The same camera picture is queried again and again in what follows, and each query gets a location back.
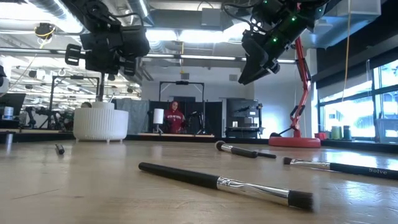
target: red sweatshirt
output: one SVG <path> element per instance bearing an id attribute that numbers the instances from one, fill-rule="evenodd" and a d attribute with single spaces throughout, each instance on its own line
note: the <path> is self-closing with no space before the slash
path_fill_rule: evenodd
<path id="1" fill-rule="evenodd" d="M 170 104 L 170 109 L 164 112 L 164 117 L 170 123 L 170 134 L 178 134 L 180 131 L 182 131 L 182 123 L 184 122 L 185 118 L 178 109 L 174 111 Z"/>

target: metal ferrule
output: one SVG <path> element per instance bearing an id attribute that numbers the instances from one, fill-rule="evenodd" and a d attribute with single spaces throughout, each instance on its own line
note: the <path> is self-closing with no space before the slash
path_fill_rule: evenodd
<path id="1" fill-rule="evenodd" d="M 250 184 L 238 180 L 228 179 L 225 177 L 218 178 L 217 189 L 235 194 L 264 199 L 286 206 L 289 205 L 287 200 L 287 197 L 289 195 L 288 189 L 279 189 L 275 187 L 266 187 L 256 184 Z"/>
<path id="2" fill-rule="evenodd" d="M 233 148 L 232 146 L 229 146 L 227 144 L 222 144 L 221 145 L 221 150 L 224 151 L 224 152 L 231 152 L 232 148 Z"/>
<path id="3" fill-rule="evenodd" d="M 301 160 L 301 159 L 292 159 L 292 161 L 290 162 L 290 165 L 330 170 L 329 162 L 312 162 L 312 161 L 305 161 L 305 160 Z"/>

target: brush bristles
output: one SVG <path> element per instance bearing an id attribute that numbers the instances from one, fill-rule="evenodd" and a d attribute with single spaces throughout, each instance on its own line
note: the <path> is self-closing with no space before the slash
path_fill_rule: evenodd
<path id="1" fill-rule="evenodd" d="M 216 144 L 214 144 L 214 147 L 215 147 L 217 150 L 222 151 L 222 150 L 221 150 L 221 146 L 222 146 L 223 144 L 225 144 L 225 142 L 223 142 L 223 141 L 217 141 Z"/>
<path id="2" fill-rule="evenodd" d="M 293 160 L 292 158 L 285 157 L 285 158 L 284 158 L 284 164 L 285 164 L 285 165 L 290 165 L 290 162 L 292 162 L 292 160 Z"/>
<path id="3" fill-rule="evenodd" d="M 314 198 L 312 193 L 291 190 L 287 196 L 289 206 L 314 211 Z"/>

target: exposed duct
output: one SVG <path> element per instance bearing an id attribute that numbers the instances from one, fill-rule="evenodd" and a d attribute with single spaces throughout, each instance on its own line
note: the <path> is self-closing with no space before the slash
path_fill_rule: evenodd
<path id="1" fill-rule="evenodd" d="M 84 25 L 68 10 L 61 0 L 25 0 L 43 12 L 53 15 L 52 21 L 57 27 L 67 33 L 86 32 Z"/>
<path id="2" fill-rule="evenodd" d="M 147 0 L 127 0 L 127 3 L 132 12 L 138 13 L 149 25 L 154 25 Z"/>

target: gray curtain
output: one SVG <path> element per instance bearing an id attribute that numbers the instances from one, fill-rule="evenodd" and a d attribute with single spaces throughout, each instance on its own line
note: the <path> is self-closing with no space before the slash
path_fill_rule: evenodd
<path id="1" fill-rule="evenodd" d="M 129 112 L 127 134 L 138 134 L 148 129 L 148 100 L 120 99 L 116 100 L 116 109 Z"/>

